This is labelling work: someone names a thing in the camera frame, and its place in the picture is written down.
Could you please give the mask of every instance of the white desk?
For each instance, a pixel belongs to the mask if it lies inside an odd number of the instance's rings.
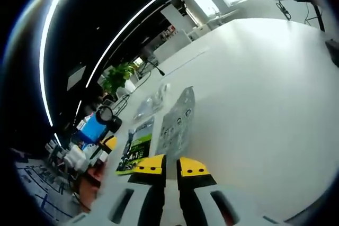
[[[325,37],[285,20],[234,20],[177,52],[159,66],[166,76],[153,70],[121,113],[124,123],[105,181],[110,184],[103,191],[113,188],[113,180],[128,179],[114,171],[132,116],[164,82],[171,84],[170,100],[156,115],[150,155],[162,115],[193,85],[196,107],[187,156],[205,163],[219,184],[254,196],[277,218],[307,208],[339,168],[339,69]]]

